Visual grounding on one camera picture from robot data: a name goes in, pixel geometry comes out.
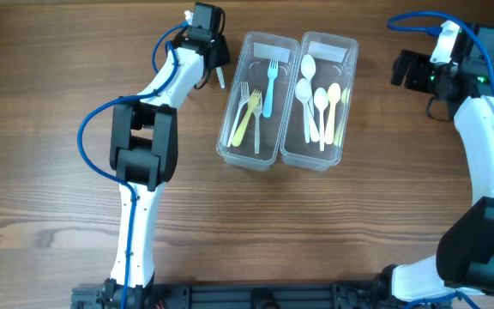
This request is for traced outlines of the yellow plastic fork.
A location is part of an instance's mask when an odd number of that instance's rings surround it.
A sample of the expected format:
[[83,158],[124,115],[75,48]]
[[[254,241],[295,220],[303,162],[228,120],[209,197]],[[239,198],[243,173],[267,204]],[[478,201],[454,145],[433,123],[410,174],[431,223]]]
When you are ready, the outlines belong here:
[[235,132],[235,135],[232,139],[232,146],[238,147],[241,144],[241,142],[243,141],[244,134],[246,132],[246,128],[247,128],[249,120],[250,120],[250,116],[251,116],[252,112],[254,111],[254,109],[256,108],[256,106],[259,104],[261,97],[262,97],[262,91],[258,90],[258,89],[255,89],[253,91],[253,93],[251,94],[251,96],[248,100],[248,103],[247,103],[247,109],[246,109],[246,112],[244,114],[244,117],[243,117],[240,125],[238,126],[238,128]]

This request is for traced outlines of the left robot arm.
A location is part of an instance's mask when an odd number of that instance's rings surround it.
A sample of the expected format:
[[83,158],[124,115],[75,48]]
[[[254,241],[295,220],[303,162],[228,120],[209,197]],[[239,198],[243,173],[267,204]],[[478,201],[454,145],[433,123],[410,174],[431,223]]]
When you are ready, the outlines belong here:
[[151,308],[155,300],[153,241],[158,207],[178,162],[178,109],[213,70],[228,64],[222,8],[196,3],[194,13],[164,40],[166,61],[136,95],[113,105],[109,155],[122,214],[118,252],[103,285],[110,308]]

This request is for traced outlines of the white plastic spoon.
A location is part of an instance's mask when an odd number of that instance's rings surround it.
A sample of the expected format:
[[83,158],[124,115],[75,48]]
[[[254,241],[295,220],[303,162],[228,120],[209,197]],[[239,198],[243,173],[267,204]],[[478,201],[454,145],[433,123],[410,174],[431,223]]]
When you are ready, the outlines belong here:
[[[314,58],[310,54],[305,54],[302,57],[301,64],[300,64],[300,69],[303,77],[311,84],[311,79],[314,77],[316,73],[316,63]],[[314,102],[313,102],[313,93],[312,93],[312,87],[309,87],[310,89],[310,94],[311,97],[309,98],[309,108],[311,112],[314,112]]]
[[305,78],[301,78],[297,82],[295,87],[295,96],[303,105],[305,142],[319,142],[319,130],[316,127],[313,111],[309,108],[309,100],[312,96],[310,84]]
[[318,88],[314,93],[314,104],[319,113],[319,149],[324,150],[325,147],[325,123],[324,112],[328,107],[328,95],[324,88]]

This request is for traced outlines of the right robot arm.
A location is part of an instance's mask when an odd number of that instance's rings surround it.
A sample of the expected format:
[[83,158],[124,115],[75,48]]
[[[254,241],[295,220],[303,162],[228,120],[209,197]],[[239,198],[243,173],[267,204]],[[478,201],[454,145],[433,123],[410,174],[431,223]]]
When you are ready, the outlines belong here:
[[402,51],[391,82],[446,105],[467,156],[472,206],[434,255],[391,265],[376,279],[376,300],[407,308],[494,296],[494,27],[445,15],[426,32],[437,38],[433,53]]

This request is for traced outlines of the clear plastic container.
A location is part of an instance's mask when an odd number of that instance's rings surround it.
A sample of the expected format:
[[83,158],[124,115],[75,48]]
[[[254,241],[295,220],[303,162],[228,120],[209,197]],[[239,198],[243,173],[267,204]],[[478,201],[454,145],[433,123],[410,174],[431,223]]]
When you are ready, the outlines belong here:
[[[216,144],[217,153],[226,163],[265,171],[274,164],[291,106],[293,82],[297,77],[300,45],[295,39],[261,32],[249,32],[238,56],[236,72],[226,102],[225,114]],[[279,74],[274,82],[273,111],[270,118],[260,117],[260,153],[254,153],[255,118],[250,117],[243,141],[238,147],[227,147],[228,138],[237,113],[240,99],[240,82],[248,82],[250,93],[262,91],[265,99],[268,87],[268,65],[277,58]],[[241,111],[240,125],[247,105]]]
[[[297,82],[304,78],[300,64],[302,57],[310,54],[316,63],[316,73],[311,79],[313,102],[314,93],[318,88],[328,92],[329,86],[337,82],[341,87],[340,101],[336,106],[334,125],[334,140],[326,144],[324,150],[319,149],[319,142],[305,142],[304,139],[304,111],[302,103],[292,92],[291,106],[286,112],[286,122],[280,141],[282,160],[287,165],[306,169],[325,171],[340,162],[346,137],[346,124],[350,105],[354,77],[358,60],[358,42],[355,39],[330,34],[307,32],[304,34],[298,56]],[[325,129],[328,121],[328,107],[324,112]],[[319,113],[314,104],[313,112],[316,127],[319,127]]]

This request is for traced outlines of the yellow plastic spoon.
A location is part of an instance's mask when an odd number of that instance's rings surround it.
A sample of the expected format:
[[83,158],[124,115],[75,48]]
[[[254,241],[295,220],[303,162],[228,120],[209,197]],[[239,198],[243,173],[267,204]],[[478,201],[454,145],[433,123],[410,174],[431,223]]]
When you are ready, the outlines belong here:
[[332,144],[334,140],[336,106],[340,101],[340,97],[341,97],[340,84],[337,82],[332,83],[328,88],[327,95],[328,95],[329,111],[328,111],[328,121],[325,129],[324,142],[326,144]]

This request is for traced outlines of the white plastic fork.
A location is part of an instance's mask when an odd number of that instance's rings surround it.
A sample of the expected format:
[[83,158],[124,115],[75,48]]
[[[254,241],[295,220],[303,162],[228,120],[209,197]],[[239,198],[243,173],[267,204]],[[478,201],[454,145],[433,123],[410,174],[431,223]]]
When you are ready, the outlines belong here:
[[254,134],[254,153],[258,155],[260,153],[260,117],[262,115],[262,98],[259,99],[258,105],[253,111],[255,118],[255,134]]
[[221,67],[217,67],[215,69],[215,71],[217,73],[217,78],[218,78],[218,81],[219,81],[219,84],[220,84],[220,88],[221,89],[225,89],[226,88],[226,82],[225,82],[225,77],[224,77],[223,69]]
[[242,111],[243,107],[248,103],[248,100],[250,97],[250,89],[249,89],[248,82],[240,82],[239,86],[240,86],[240,99],[238,102],[237,113],[236,113],[236,116],[235,116],[235,119],[234,119],[234,122],[232,125],[232,129],[231,129],[231,132],[230,132],[230,135],[228,138],[227,145],[226,145],[227,147],[230,147],[232,145],[232,139],[235,135],[236,129],[238,128],[238,122],[239,122],[239,117],[240,117],[241,111]]

